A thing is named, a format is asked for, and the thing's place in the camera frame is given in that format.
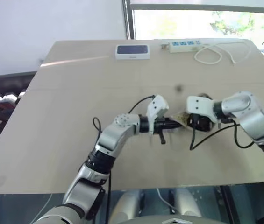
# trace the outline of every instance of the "floor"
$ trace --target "floor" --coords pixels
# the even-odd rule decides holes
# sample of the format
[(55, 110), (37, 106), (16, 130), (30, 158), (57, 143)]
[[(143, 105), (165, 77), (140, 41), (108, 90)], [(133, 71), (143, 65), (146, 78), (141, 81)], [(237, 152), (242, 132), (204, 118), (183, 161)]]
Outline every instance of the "floor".
[[(203, 217), (228, 223), (224, 201), (218, 197), (218, 188), (190, 187), (189, 191), (197, 200)], [(171, 189), (161, 189), (161, 195), (168, 200)], [(264, 183), (230, 186), (235, 202), (239, 223), (255, 224), (255, 219), (264, 216)], [(160, 201), (155, 189), (146, 189), (145, 207), (141, 216), (169, 214), (167, 205)], [(122, 191), (112, 192), (111, 210), (123, 194)], [(50, 195), (0, 195), (0, 224), (22, 223), (29, 224), (46, 203)], [(53, 194), (45, 213), (51, 207), (61, 203), (63, 194)], [(106, 199), (96, 217), (96, 223), (104, 223)]]

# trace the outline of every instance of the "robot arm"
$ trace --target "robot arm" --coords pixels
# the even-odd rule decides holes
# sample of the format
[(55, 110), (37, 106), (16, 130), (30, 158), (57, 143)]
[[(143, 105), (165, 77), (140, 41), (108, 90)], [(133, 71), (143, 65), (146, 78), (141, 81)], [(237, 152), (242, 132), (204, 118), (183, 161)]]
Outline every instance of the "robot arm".
[(157, 95), (149, 104), (146, 116), (118, 115), (100, 134), (94, 149), (64, 195), (63, 204), (49, 210), (35, 224), (80, 224), (82, 218), (92, 219), (105, 194), (102, 185), (107, 181), (126, 140), (139, 133), (159, 134), (164, 144), (162, 130), (181, 126), (163, 117), (168, 109), (167, 102)]
[(237, 118), (240, 126), (264, 152), (264, 108), (249, 91), (214, 101), (202, 97), (188, 97), (187, 112), (209, 117), (214, 123), (222, 119)]

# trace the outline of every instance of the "power strip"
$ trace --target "power strip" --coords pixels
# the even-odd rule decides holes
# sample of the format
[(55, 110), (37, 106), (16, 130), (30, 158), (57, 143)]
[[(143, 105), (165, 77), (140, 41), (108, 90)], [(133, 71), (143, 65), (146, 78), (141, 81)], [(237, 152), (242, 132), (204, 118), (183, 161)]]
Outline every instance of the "power strip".
[(170, 53), (179, 53), (179, 52), (199, 51), (204, 46), (200, 40), (184, 39), (184, 40), (169, 41), (168, 47)]

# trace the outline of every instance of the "white cable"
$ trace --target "white cable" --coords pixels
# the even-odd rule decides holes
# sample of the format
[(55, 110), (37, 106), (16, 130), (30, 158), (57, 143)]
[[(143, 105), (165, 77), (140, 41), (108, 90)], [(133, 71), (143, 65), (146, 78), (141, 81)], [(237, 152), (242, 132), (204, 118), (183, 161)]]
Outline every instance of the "white cable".
[(165, 204), (167, 204), (169, 207), (171, 207), (173, 210), (178, 211), (176, 207), (172, 206), (171, 204), (169, 204), (167, 201), (164, 200), (164, 198), (162, 198), (161, 193), (159, 188), (156, 188), (157, 192), (158, 192), (158, 196), (161, 199), (162, 202), (164, 202)]
[(46, 204), (44, 204), (43, 208), (38, 212), (38, 214), (34, 217), (34, 219), (32, 219), (32, 221), (30, 222), (30, 224), (34, 223), (34, 221), (36, 220), (36, 218), (42, 213), (42, 211), (44, 210), (44, 208), (48, 205), (50, 199), (52, 198), (52, 195), (51, 194), (46, 202)]
[[(246, 56), (245, 56), (242, 60), (240, 60), (240, 61), (238, 61), (238, 62), (236, 62), (236, 61), (234, 60), (234, 57), (232, 56), (232, 54), (231, 54), (228, 50), (226, 50), (225, 48), (219, 46), (219, 44), (234, 44), (234, 43), (244, 44), (244, 45), (246, 45), (246, 46), (248, 47), (248, 52), (247, 52)], [(246, 42), (215, 43), (215, 44), (211, 44), (211, 45), (205, 45), (202, 49), (200, 49), (199, 51), (197, 51), (196, 54), (194, 55), (194, 59), (195, 59), (196, 61), (200, 62), (200, 63), (203, 63), (203, 64), (217, 64), (217, 63), (219, 63), (219, 62), (221, 61), (221, 59), (222, 59), (222, 54), (221, 54), (220, 52), (218, 52), (218, 51), (212, 49), (211, 47), (217, 47), (217, 48), (220, 48), (220, 49), (224, 50), (224, 51), (229, 55), (230, 60), (231, 60), (231, 62), (232, 62), (233, 64), (238, 64), (238, 63), (244, 61), (245, 59), (248, 58), (249, 54), (251, 53), (251, 47), (250, 47)], [(219, 55), (219, 59), (218, 59), (217, 61), (215, 61), (215, 62), (204, 62), (204, 61), (198, 59), (198, 58), (197, 58), (197, 55), (198, 55), (199, 53), (201, 53), (202, 51), (206, 50), (206, 49), (209, 49), (209, 50), (215, 52), (216, 54), (218, 54), (218, 55)]]

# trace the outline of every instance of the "wooden table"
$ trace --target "wooden table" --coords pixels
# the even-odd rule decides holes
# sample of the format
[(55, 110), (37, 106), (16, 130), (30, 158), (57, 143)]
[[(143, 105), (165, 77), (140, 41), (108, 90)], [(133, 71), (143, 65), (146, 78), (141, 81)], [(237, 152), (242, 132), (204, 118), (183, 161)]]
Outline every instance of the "wooden table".
[[(252, 42), (246, 41), (248, 59), (236, 65), (224, 52), (220, 63), (201, 64), (194, 52), (170, 54), (160, 42), (56, 42), (0, 136), (0, 194), (65, 192), (94, 146), (93, 116), (106, 127), (145, 96), (162, 95), (170, 106), (167, 116), (183, 111), (186, 98), (200, 93), (221, 100), (249, 90), (264, 106), (264, 56)], [(115, 46), (121, 43), (149, 44), (151, 59), (115, 60)], [(235, 60), (247, 53), (243, 44), (224, 47)], [(218, 56), (205, 51), (201, 57)], [(145, 114), (147, 104), (134, 113)], [(207, 135), (197, 134), (196, 141)], [(264, 182), (264, 153), (257, 146), (237, 148), (232, 129), (192, 152), (191, 136), (186, 129), (165, 133), (166, 145), (157, 135), (130, 138), (115, 162), (112, 188)], [(250, 142), (242, 130), (239, 141)]]

